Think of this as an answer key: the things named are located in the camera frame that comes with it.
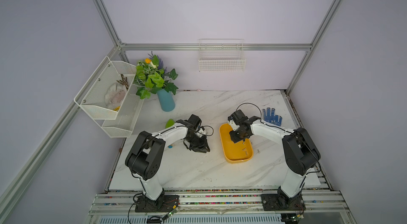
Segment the blue dotted work glove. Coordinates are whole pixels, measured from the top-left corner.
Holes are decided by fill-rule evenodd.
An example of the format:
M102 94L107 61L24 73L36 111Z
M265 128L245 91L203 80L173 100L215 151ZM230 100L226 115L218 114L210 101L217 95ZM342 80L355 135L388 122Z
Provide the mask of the blue dotted work glove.
M262 110L263 120L267 123L271 123L277 126L282 125L283 117L276 114L275 108L267 107Z

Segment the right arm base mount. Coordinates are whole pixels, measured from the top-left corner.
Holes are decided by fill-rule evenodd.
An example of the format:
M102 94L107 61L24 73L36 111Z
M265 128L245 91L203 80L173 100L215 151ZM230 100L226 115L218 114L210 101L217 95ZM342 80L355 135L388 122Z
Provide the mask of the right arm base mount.
M290 198L281 188L277 193L267 193L261 195L261 202L264 211L300 211L305 210L302 198L302 191Z

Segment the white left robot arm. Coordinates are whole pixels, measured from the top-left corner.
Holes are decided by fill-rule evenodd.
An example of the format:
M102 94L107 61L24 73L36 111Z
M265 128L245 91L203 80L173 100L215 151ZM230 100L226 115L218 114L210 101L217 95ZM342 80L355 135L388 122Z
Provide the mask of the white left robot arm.
M125 165L131 175L140 180L146 199L157 202L164 195L164 189L155 176L161 166L165 148L178 140L183 141L189 151L210 152L207 133L196 115L191 115L187 120L178 120L174 125L155 133L142 131L136 137Z

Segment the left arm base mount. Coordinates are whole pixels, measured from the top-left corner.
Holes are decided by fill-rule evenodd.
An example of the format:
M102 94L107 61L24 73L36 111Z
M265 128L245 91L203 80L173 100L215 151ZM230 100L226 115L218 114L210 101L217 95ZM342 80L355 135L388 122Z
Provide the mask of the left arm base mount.
M170 212L179 205L179 195L168 195L164 191L156 200L151 200L145 195L134 198L135 212Z

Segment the yellow plastic storage box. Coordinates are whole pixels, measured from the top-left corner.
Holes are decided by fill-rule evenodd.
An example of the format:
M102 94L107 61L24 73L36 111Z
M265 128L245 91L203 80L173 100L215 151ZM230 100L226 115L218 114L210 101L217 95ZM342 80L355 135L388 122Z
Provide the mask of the yellow plastic storage box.
M226 161L231 164L237 164L251 160L253 157L253 147L250 139L234 143L231 140L231 131L233 131L232 127L227 123L222 124L219 128L220 140Z

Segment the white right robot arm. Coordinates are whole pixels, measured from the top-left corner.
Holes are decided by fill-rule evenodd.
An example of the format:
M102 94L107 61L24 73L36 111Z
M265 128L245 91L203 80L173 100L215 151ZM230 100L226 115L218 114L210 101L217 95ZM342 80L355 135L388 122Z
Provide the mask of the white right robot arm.
M294 199L300 195L308 174L319 162L321 154L305 128L284 129L268 123L257 116L248 118L242 110L236 110L228 117L232 127L231 141L234 143L260 136L283 146L288 171L278 195L284 199Z

